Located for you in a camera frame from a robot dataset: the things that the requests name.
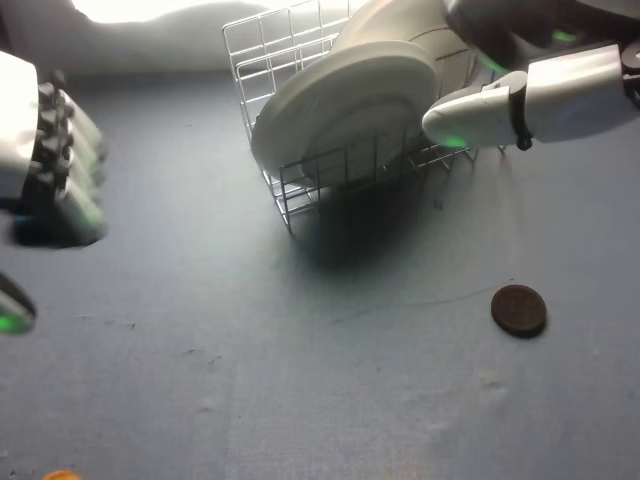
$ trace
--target dish rack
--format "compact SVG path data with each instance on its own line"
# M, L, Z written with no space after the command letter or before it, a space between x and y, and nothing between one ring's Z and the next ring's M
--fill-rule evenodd
M325 5L323 0L305 0L223 27L222 33L249 142L256 118L269 98L289 78L329 53L342 28L362 5L355 4L354 0L345 0L342 5L338 3L331 0L330 4ZM461 58L466 61L466 86L477 65L476 57L469 49L452 52L436 59L441 79L438 97L442 95L442 79L446 75L448 63L454 59L460 61ZM392 179L401 179L408 173L424 179L425 169L431 165L440 165L449 172L454 158L458 155L463 155L471 162L475 161L477 151L472 155L467 148L440 147L429 142L424 136L419 137L417 143L409 144L406 141L408 133L416 128L419 127L396 126L389 131L371 132L370 135L360 137L359 142L368 142L371 147L372 170L371 175L365 180L353 182L349 179L349 154L353 151L353 145L314 153L300 161L284 165L280 168L277 178L261 168L262 176L289 233L292 232L292 217L312 210L319 213L319 206L325 195L336 192L348 195ZM391 164L380 166L377 163L379 145L389 136L401 138L402 153ZM338 164L335 162L336 156L342 158ZM320 169L320 165L324 157L331 157L332 169L337 168L343 172L342 186L322 185L323 170ZM306 167L305 171L315 171L314 186L297 185L296 183L302 179L294 179L292 175L287 174L288 171L300 171L303 164Z

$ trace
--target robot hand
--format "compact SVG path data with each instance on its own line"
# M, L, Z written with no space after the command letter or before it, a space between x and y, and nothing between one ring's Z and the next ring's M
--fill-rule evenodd
M62 89L60 75L38 85L33 65L1 52L0 69L0 207L28 215L56 242L99 240L100 131Z
M526 150L533 138L583 138L637 118L640 21L632 17L640 17L640 4L622 1L607 0L607 8L615 4L627 16L576 0L446 0L450 25L493 65L530 64L528 73L439 100L423 118L427 136L450 147ZM558 32L570 53L558 54ZM531 62L523 40L553 47L555 56Z

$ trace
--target gray fabric surface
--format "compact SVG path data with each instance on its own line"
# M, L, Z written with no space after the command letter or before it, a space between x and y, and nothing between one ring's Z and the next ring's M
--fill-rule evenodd
M110 142L111 230L0 246L40 308L0 338L0 478L636 476L638 123L483 151L293 239L227 75L72 94ZM542 337L491 320L510 279L545 298Z

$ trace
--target brown round cookie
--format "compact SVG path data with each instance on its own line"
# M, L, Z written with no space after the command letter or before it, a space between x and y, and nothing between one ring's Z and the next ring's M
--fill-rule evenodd
M535 290L524 285L508 285L493 296L491 315L510 335L531 338L544 330L547 306Z

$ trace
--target plate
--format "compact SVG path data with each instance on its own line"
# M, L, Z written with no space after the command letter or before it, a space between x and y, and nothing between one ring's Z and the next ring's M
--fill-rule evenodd
M389 40L414 43L435 60L468 48L447 26L442 0L370 0L349 20L331 52ZM466 55L447 60L442 95L465 86L467 60Z
M317 155L283 169L287 183L304 186L340 185L373 172L373 132L384 132L377 165L396 158L400 141L389 132L404 125L420 125L437 97L439 77L435 62L420 47L385 41L332 52L294 75L266 103L256 119L251 150L256 161L280 178L285 165ZM420 129L411 129L405 143L415 141ZM344 147L349 145L348 172ZM334 154L326 152L335 150Z

